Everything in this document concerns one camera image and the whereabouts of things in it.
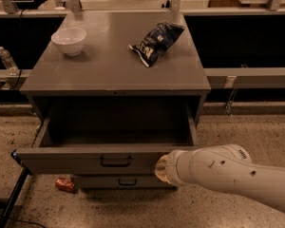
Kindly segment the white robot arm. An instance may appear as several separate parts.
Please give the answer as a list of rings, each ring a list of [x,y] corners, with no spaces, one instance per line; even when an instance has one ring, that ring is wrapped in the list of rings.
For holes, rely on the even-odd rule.
[[[174,150],[159,158],[155,174],[159,180],[174,186],[198,184],[285,213],[285,168],[255,164],[237,144]]]

